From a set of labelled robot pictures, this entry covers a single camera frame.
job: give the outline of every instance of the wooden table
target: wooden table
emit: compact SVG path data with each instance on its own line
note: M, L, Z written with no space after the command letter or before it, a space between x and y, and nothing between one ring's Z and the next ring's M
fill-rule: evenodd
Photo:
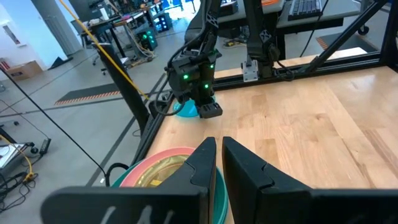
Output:
M364 54L361 49L336 57ZM295 65L312 57L282 62ZM240 69L216 73L239 74ZM211 119L166 117L148 152L231 136L313 188L398 188L398 74L388 67L216 92ZM231 213L227 223L232 223Z

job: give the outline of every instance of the concrete floor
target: concrete floor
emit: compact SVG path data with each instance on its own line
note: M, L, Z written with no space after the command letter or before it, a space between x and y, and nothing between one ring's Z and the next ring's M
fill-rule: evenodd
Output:
M387 21L387 13L378 12L369 22L371 28L367 39L377 47L381 40ZM319 54L322 48L315 38L321 35L342 32L355 17L345 19L343 27L317 30L308 46L305 55ZM129 75L142 91L150 92L154 84L164 72L164 66L174 51L183 44L184 30L188 22L181 20L176 23L174 30L159 34L156 48L157 58L129 70ZM290 34L285 37L287 57L298 57L310 33ZM246 48L223 49L224 39L218 40L217 48L225 55L216 64L217 70L239 67L246 58ZM102 75L101 64L92 66L94 50L82 50L74 55L74 59L61 67L44 72L34 78L18 82L29 96L54 119L67 133L78 142L98 163L107 169L114 162L130 164L139 144L139 138L132 132L138 129L136 122L132 123L132 113L120 96L112 96L103 101L96 99L84 101L68 106L54 106L54 103L72 90L79 90L92 86L112 83L109 75ZM41 223L40 205L44 198L62 187L71 185L104 185L101 183L102 174L93 175L97 167L57 129L37 108L9 81L4 82L7 90L0 93L0 100L23 116L52 138L49 153L34 166L39 173L36 187L27 196L26 201L0 215L0 223ZM33 141L41 145L44 136L34 129L20 116L13 116L15 112L0 102L0 122L16 120L19 126L7 125L4 129L18 142ZM111 177L114 181L121 170L116 170ZM11 192L6 202L19 197L17 190Z

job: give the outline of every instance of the black cable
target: black cable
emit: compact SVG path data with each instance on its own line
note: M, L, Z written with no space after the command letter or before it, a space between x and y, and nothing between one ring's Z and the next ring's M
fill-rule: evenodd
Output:
M36 130L38 130L40 133L42 133L47 139L49 139L49 137L42 131L40 130L38 127L36 127L34 124L32 124L27 118L25 118L22 114L18 113L14 108L12 108L12 106L9 106L6 102L4 102L4 100L0 100L2 101L5 105L7 105L10 109L13 110L13 112L15 112L16 114L18 114L20 117L22 117L25 121L27 121L30 125L32 125Z
M140 134L136 134L136 133L139 132L139 131L140 131L139 129L133 131L133 132L132 132L132 135L133 135L134 137L141 137Z
M175 110L174 112L171 112L171 113L163 112L163 111L161 111L161 110L157 107L157 101L158 101L158 99L159 99L160 93L162 92L162 90L164 89L164 87L166 86L166 84L167 84L168 81L169 81L169 77L166 78L166 80L165 80L165 81L163 82L163 84L162 84L162 87L161 87L160 90L156 93L156 97L155 97L155 110L156 110L156 112L158 112L158 113L161 114L161 115L164 115L164 116L173 116L173 115L178 114L178 113L182 110L182 108L185 106L185 101L182 102L182 104L181 104L181 106L180 106L179 109L177 109L177 110Z
M4 176L2 174L0 174L0 177L2 178L2 181L4 182L4 187L1 188L0 190L0 203L4 204L4 199L7 197L8 194L8 183L6 181L6 178L4 178Z
M22 94L24 94L25 95L25 97L26 98L28 98L28 100L30 100L30 102L32 102L36 107L37 107L37 109L39 109L43 114L44 114L44 116L46 116L59 130L61 130L61 132L63 133L63 134L65 134L84 154L86 154L86 156L88 157L88 158L90 158L91 159L91 161L93 161L97 166L98 166L98 168L101 170L101 172L104 174L104 176L106 175L106 172L105 172L105 170L63 129L63 128L61 128L16 82L15 82L15 80L13 80L9 75L8 75L8 73L2 68L2 67L0 67L0 70L4 73L4 74L6 74L7 75L7 77L8 77L8 79L10 79L11 80L11 82L19 89L19 91L21 91L22 92Z
M38 156L35 156L33 158L37 158L37 159L34 162L32 162L32 165L34 165L36 162L39 162L43 158L43 156L42 155L38 155ZM24 161L22 161L21 162L21 166L29 167L29 164L24 164Z
M9 205L5 206L4 202L2 204L2 207L0 208L0 214L2 214L2 212L5 212L6 210L10 210L18 205L21 205L22 203L25 202L26 200L26 195L28 195L30 193L30 190L35 188L36 186L36 181L34 179L36 179L36 177L38 176L38 174L35 174L32 178L32 180L28 183L23 183L20 187L19 187L19 193L21 194L21 196L19 198L17 198L15 201L11 202ZM22 188L25 187L27 192L26 193L22 193Z
M322 12L321 12L321 14L318 16L318 20L316 21L315 25L313 26L313 29L312 29L310 38L308 38L307 44L305 44L304 50L303 50L303 52L301 52L300 57L303 57L303 54L304 54L305 50L307 49L307 47L308 47L308 45L309 45L309 43L310 43L310 41L311 41L311 38L312 38L313 33L314 33L315 30L318 28L318 26L319 26L319 20L321 19L322 15L323 15L323 11L326 9L326 5L328 4L328 2L329 2L329 0L326 0L326 3L325 3L325 5L324 5L323 8L322 8Z
M5 180L5 184L3 184L3 185L5 185L6 188L2 188L2 189L5 189L5 190L3 190L2 192L0 192L0 195L1 195L1 201L0 201L0 202L1 202L0 214L1 214L2 212L6 211L6 210L9 210L9 209L11 209L11 208L14 208L14 207L16 207L16 206L18 206L18 205L24 203L24 201L25 201L25 196L30 192L29 187L30 187L30 188L34 188L34 187L35 187L35 185L34 185L34 186L27 185L26 187L27 187L27 189L28 189L28 192L25 193L25 194L23 194L23 193L21 192L21 188L22 188L25 184L29 184L29 183L24 183L24 182L23 182L23 180L24 180L24 178L25 178L25 175L24 175L24 174L26 175L27 173L26 173L26 172L25 172L25 173L22 172L22 173L20 173L20 174L15 175L14 177L9 178L8 180L6 180L6 179L4 178L4 176L1 175L1 176L2 176L2 179ZM35 179L37 176L38 176L38 174L35 174L35 175L33 176L33 178L32 178L32 181L33 181L33 182L34 182L34 179ZM7 183L9 183L9 182L12 181L12 180L15 181L15 184L9 187ZM19 186L19 185L21 185L21 184L22 184L22 186L20 186L20 188L19 188L19 193L20 193L22 196L19 197L18 199L16 199L15 201L11 202L9 205L6 206L6 204L5 204L5 202L4 202L4 199L7 197L7 194L8 194L10 191L12 191L14 188L16 188L17 186Z
M280 63L279 61L276 61L276 63L278 63L278 65L281 66L282 68L284 68L285 71L286 71L286 73L289 73L289 74L290 74L290 78L285 78L284 76L282 76L282 75L279 73L278 69L274 69L275 75L276 75L278 78L283 79L284 81L288 81L288 82L293 81L294 78L295 78L294 72L291 71L289 68L287 68L284 64Z

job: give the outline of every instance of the pink bowl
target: pink bowl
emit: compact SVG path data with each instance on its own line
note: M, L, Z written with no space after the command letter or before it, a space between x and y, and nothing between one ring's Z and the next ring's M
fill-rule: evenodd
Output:
M162 159L166 159L171 156L177 155L190 155L195 149L192 147L175 147L158 154L155 154L147 159L144 159L140 164L138 164L133 170L124 178L120 187L133 187L136 185L140 176L156 162Z

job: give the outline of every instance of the yellow cable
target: yellow cable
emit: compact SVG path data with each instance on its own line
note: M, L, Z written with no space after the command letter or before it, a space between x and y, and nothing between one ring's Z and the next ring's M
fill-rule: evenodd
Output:
M77 23L79 23L80 27L86 32L86 34L88 36L90 36L90 38L93 40L93 42L95 43L95 45L97 46L97 48L108 58L108 60L116 67L116 69L123 75L123 77L142 95L144 96L145 99L150 100L149 97L143 92L141 91L138 86L132 82L132 80L124 73L123 70L121 70L121 68L119 68L118 65L116 65L116 63L114 62L114 60L111 58L111 56L108 55L108 53L105 52L105 50L102 48L102 46L100 46L100 43L98 43L98 41L94 38L93 34L91 34L91 32L86 28L86 26L79 20L79 18L77 18L77 16L74 15L74 13L72 13L72 11L69 9L69 7L62 1L59 0L60 3L64 6L64 8L70 13L70 15L77 21Z
M1 138L2 140L4 140L8 145L12 145L15 149L17 149L17 150L19 151L19 153L21 153L21 154L25 157L27 163L29 164L29 173L25 176L25 179L23 180L23 182L28 182L29 180L32 180L35 174L33 173L33 167L32 167L32 163L30 162L30 159L25 155L24 152L22 152L21 150L19 150L18 147L17 147L15 144L9 142L9 141L8 141L4 136L2 136L1 134L0 134L0 138Z

